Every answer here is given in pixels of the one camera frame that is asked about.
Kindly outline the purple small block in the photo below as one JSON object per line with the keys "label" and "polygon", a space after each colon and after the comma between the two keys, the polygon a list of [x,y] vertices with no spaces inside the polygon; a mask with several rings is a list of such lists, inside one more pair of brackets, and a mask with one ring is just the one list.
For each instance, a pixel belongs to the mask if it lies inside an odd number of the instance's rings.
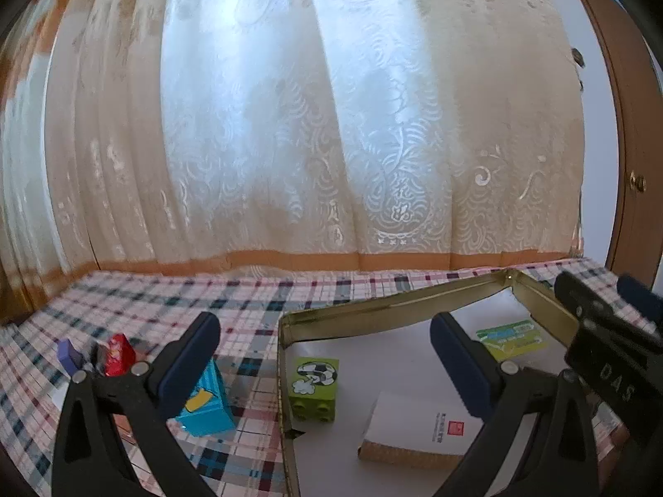
{"label": "purple small block", "polygon": [[69,376],[73,376],[83,368],[84,358],[80,351],[73,347],[68,339],[57,341],[56,347],[57,360],[60,361],[63,369]]}

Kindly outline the white small box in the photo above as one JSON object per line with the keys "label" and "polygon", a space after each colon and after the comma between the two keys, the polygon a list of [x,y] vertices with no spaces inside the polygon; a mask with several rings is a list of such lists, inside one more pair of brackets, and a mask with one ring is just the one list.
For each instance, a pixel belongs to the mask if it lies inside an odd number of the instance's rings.
{"label": "white small box", "polygon": [[461,402],[382,393],[358,447],[363,461],[453,470],[482,429]]}

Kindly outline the gold metal tin tray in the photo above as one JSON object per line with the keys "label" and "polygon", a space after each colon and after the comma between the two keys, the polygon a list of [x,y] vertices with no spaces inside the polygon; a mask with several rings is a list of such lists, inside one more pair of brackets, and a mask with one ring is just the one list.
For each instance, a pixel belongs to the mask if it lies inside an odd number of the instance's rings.
{"label": "gold metal tin tray", "polygon": [[[431,340],[431,318],[450,312],[466,332],[530,318],[547,342],[524,362],[561,370],[578,321],[551,288],[516,269],[397,295],[283,315],[278,325],[279,416],[291,496],[431,496],[445,471],[363,461],[357,449],[383,393],[458,405]],[[334,422],[299,422],[288,390],[299,357],[339,362]]]}

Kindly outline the cream patterned curtain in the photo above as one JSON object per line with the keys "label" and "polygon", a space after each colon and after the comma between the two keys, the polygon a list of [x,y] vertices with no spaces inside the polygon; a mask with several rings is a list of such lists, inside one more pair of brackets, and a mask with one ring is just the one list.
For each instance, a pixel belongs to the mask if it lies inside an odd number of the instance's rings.
{"label": "cream patterned curtain", "polygon": [[26,0],[1,316],[95,270],[510,266],[582,247],[554,0]]}

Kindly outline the curtain tieback hook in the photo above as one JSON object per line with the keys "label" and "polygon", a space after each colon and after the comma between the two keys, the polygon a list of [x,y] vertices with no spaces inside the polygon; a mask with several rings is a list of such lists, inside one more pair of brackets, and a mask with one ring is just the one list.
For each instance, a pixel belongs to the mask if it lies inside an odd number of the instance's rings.
{"label": "curtain tieback hook", "polygon": [[576,66],[576,75],[578,76],[578,80],[579,80],[579,84],[580,84],[580,91],[583,92],[584,91],[584,84],[583,84],[582,77],[581,77],[581,71],[583,70],[583,68],[586,67],[586,63],[584,63],[583,55],[579,51],[579,49],[577,49],[575,47],[572,47],[571,48],[571,55],[572,55],[572,58],[573,58],[573,62]]}

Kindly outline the crumpled grey black wrapper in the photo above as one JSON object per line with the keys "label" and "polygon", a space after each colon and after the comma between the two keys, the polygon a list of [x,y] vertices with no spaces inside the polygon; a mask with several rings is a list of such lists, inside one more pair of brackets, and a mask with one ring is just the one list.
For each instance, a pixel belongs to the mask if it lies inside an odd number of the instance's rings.
{"label": "crumpled grey black wrapper", "polygon": [[100,343],[92,345],[89,352],[89,362],[92,364],[92,368],[95,372],[104,375],[107,366],[107,347],[105,345],[100,345]]}

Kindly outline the teal toy brick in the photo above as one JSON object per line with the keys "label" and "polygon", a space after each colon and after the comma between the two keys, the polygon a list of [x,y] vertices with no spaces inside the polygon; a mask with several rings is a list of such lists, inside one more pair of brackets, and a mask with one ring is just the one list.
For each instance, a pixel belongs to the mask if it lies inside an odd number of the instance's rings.
{"label": "teal toy brick", "polygon": [[236,429],[215,359],[211,359],[175,421],[194,437]]}

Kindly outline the dental floss pick box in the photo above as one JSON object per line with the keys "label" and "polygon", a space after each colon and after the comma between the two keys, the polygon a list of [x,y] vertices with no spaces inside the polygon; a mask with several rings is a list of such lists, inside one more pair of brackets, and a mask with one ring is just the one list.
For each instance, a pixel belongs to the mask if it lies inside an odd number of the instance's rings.
{"label": "dental floss pick box", "polygon": [[546,345],[542,331],[532,320],[478,330],[475,335],[497,361],[513,359]]}

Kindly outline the white paper liner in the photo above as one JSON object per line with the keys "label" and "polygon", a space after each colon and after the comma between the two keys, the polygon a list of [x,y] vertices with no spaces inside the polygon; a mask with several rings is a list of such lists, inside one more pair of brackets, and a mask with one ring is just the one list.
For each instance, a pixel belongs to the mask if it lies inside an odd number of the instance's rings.
{"label": "white paper liner", "polygon": [[[295,437],[300,496],[432,496],[448,471],[392,466],[358,459],[357,450],[376,399],[381,393],[442,402],[461,402],[429,340],[435,311],[406,307],[406,316],[425,320],[361,337],[297,342],[284,350],[285,377],[290,380],[299,357],[339,360],[336,416],[333,423],[293,421],[303,435]],[[471,338],[482,329],[532,320],[510,290],[452,311]],[[543,349],[513,359],[521,366],[558,374],[565,348],[537,323],[546,340]],[[521,422],[515,442],[487,496],[505,488],[532,432],[535,415]]]}

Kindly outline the brown wooden door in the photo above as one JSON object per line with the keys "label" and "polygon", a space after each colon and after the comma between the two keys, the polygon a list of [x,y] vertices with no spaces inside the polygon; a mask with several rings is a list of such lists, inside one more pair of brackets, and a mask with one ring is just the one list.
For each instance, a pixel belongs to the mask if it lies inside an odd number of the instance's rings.
{"label": "brown wooden door", "polygon": [[[636,22],[615,0],[580,0],[598,37],[614,99],[618,138],[615,227],[607,267],[653,286],[662,259],[662,95]],[[646,178],[630,190],[631,171]]]}

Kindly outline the plaid tablecloth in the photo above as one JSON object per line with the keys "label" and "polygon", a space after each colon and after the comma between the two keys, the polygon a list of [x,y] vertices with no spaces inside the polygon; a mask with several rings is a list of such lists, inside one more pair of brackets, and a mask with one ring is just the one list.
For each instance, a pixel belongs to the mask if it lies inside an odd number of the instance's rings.
{"label": "plaid tablecloth", "polygon": [[578,266],[96,273],[1,331],[42,496],[657,496],[662,322]]}

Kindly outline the red toy brick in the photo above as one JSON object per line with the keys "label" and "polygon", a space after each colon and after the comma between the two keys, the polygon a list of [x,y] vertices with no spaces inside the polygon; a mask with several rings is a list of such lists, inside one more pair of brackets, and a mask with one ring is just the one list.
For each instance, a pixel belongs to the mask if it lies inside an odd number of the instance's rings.
{"label": "red toy brick", "polygon": [[106,359],[103,364],[103,375],[119,377],[131,371],[136,364],[136,351],[125,334],[114,334],[107,345]]}

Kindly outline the brass door knob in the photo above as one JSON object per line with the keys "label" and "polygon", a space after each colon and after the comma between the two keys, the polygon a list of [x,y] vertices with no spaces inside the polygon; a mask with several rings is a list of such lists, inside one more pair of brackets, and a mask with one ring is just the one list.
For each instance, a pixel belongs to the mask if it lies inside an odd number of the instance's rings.
{"label": "brass door knob", "polygon": [[630,190],[637,193],[645,193],[647,188],[646,178],[642,174],[636,174],[631,171],[629,174],[628,184]]}

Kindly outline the green toy brick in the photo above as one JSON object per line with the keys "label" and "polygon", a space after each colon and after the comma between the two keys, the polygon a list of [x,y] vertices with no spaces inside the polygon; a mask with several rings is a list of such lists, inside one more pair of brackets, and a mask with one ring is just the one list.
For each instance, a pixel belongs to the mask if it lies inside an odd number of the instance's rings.
{"label": "green toy brick", "polygon": [[288,399],[296,420],[335,421],[339,360],[299,357],[288,385]]}

